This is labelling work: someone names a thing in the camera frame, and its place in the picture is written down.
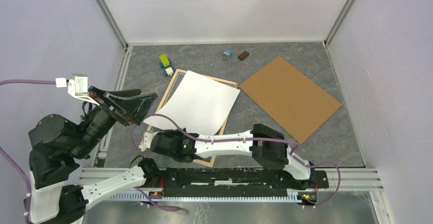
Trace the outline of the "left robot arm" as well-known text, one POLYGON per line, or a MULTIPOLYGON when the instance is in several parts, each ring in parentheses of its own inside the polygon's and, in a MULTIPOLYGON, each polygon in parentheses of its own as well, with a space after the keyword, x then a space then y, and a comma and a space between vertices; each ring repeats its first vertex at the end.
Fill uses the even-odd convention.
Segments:
POLYGON ((31 194, 30 223, 77 223, 86 211, 103 199, 126 189, 160 182, 160 172, 135 166, 126 173, 93 186, 66 185, 69 175, 79 168, 111 128, 140 125, 157 99, 155 93, 140 89, 105 91, 96 87, 69 87, 71 96, 90 105, 80 123, 49 114, 29 131, 31 194))

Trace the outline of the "brown cardboard backing board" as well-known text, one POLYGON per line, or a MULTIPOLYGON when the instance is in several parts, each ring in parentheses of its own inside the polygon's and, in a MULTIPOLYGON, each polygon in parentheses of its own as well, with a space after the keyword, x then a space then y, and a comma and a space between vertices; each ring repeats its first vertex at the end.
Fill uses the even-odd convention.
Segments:
POLYGON ((282 57, 239 87, 299 143, 304 143, 342 105, 282 57))

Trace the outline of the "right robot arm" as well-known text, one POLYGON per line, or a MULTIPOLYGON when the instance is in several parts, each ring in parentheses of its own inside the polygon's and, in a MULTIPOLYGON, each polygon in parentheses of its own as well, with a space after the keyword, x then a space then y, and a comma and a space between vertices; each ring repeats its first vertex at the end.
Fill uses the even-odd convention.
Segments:
POLYGON ((238 155, 254 159, 261 167, 287 172, 302 188, 316 184, 312 164, 296 154, 299 143, 262 124, 229 135, 202 135, 185 129, 145 132, 141 151, 190 163, 213 156, 238 155))

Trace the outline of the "colourful balloon photo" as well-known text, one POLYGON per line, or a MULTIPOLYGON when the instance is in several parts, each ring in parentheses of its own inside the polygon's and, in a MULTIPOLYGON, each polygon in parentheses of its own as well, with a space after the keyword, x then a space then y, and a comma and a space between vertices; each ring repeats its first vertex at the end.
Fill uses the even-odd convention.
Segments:
POLYGON ((166 104, 156 113, 188 132, 216 134, 227 119, 240 90, 187 71, 166 104))

